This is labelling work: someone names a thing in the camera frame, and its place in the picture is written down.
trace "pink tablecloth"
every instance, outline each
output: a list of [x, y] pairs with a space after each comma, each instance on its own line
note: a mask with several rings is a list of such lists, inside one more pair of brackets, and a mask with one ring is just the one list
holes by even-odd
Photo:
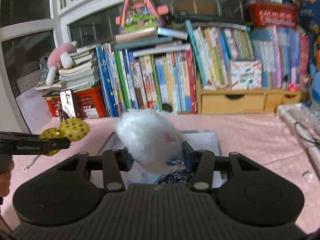
[[[316, 176], [307, 183], [302, 174], [309, 170], [316, 174], [309, 159], [284, 122], [272, 114], [250, 115], [168, 115], [180, 130], [212, 129], [218, 133], [223, 155], [230, 151], [240, 152], [296, 184], [305, 196], [305, 205], [297, 225], [305, 232], [313, 232], [320, 227], [320, 183]], [[114, 130], [116, 118], [87, 119], [89, 134], [79, 142], [74, 142], [68, 150], [62, 150], [53, 157], [40, 157], [29, 171], [23, 167], [30, 156], [14, 156], [15, 168], [12, 172], [10, 195], [4, 199], [1, 214], [12, 227], [19, 224], [12, 207], [12, 195], [19, 185], [37, 174], [56, 165], [80, 151], [96, 155], [110, 133]], [[58, 127], [53, 118], [39, 132], [49, 127]]]

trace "orange storage basket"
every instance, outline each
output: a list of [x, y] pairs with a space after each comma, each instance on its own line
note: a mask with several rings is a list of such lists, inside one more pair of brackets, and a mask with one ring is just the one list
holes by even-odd
[[249, 15], [255, 26], [295, 28], [297, 12], [295, 6], [256, 2], [248, 6]]
[[[79, 117], [87, 117], [84, 111], [87, 108], [96, 108], [99, 117], [107, 116], [107, 111], [103, 102], [101, 85], [89, 90], [76, 92], [74, 95], [75, 104], [78, 107]], [[60, 97], [49, 97], [46, 98], [46, 100], [52, 116], [58, 117], [60, 109]]]

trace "black tool handle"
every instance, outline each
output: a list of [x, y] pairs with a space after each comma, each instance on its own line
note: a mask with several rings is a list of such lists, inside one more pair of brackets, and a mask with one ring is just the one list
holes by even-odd
[[12, 162], [12, 155], [0, 154], [0, 175], [8, 171], [8, 168], [11, 162]]

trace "plush toy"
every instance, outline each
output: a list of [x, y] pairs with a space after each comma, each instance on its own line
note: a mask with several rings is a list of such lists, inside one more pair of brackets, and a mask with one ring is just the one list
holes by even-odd
[[71, 68], [73, 61], [69, 53], [77, 51], [77, 42], [65, 43], [55, 48], [48, 57], [48, 76], [46, 83], [51, 86], [59, 68]]
[[151, 109], [130, 109], [116, 124], [116, 133], [132, 158], [152, 174], [183, 168], [182, 133]]

